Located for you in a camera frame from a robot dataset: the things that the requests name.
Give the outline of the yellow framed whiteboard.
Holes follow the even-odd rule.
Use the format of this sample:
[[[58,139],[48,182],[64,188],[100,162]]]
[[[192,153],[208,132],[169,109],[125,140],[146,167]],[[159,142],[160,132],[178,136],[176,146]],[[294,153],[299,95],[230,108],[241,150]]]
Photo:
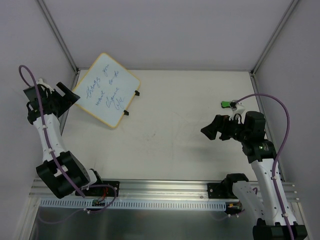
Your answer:
[[[72,91],[80,97],[75,103],[78,107],[116,128],[140,85],[136,76],[103,52]]]

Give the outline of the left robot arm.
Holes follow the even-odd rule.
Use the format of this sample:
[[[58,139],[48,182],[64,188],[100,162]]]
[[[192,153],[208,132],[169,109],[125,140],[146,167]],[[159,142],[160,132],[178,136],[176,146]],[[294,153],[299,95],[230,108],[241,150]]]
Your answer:
[[[39,80],[35,86],[24,90],[28,98],[27,119],[40,137],[42,163],[36,172],[46,186],[59,199],[71,193],[85,197],[88,191],[98,196],[104,191],[104,183],[98,172],[84,165],[67,150],[60,130],[59,118],[69,110],[80,97],[59,82],[54,88]]]

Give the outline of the green whiteboard eraser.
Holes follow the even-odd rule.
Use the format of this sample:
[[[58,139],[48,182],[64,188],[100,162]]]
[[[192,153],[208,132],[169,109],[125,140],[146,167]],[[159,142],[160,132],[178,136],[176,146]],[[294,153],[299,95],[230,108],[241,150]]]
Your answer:
[[[223,109],[231,108],[231,102],[230,102],[230,101],[222,101],[222,102],[220,103],[220,105],[221,105],[221,107],[222,107]]]

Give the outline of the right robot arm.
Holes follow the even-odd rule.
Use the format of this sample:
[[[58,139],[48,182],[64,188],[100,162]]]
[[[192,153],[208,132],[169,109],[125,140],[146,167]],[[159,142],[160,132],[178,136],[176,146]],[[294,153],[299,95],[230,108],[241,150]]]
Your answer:
[[[240,201],[250,215],[255,240],[304,240],[308,236],[306,226],[298,224],[290,209],[276,162],[275,147],[265,138],[265,125],[262,113],[248,111],[243,123],[218,114],[212,123],[200,130],[209,140],[215,140],[220,133],[222,141],[234,139],[241,143],[261,196],[256,195],[243,173],[227,174],[218,191]]]

